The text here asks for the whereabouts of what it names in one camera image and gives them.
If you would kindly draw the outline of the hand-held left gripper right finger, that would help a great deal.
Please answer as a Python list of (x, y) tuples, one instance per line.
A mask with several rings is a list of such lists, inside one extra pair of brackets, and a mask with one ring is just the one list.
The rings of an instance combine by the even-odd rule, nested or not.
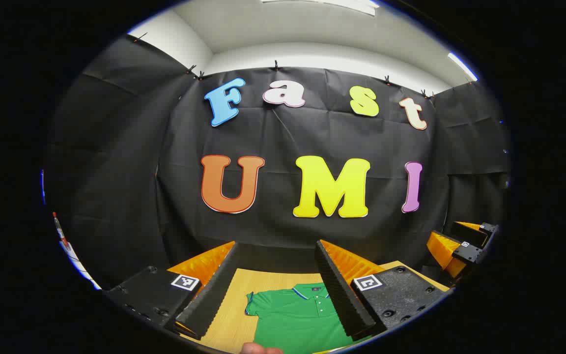
[(315, 258), (343, 329), (353, 340), (395, 331), (453, 294), (406, 265), (385, 269), (325, 240), (317, 242)]

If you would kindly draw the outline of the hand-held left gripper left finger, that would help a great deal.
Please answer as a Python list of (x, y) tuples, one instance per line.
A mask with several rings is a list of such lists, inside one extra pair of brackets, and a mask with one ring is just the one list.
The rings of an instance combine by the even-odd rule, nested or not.
[(148, 266), (104, 293), (151, 327), (200, 340), (238, 268), (239, 244), (214, 247), (169, 269)]

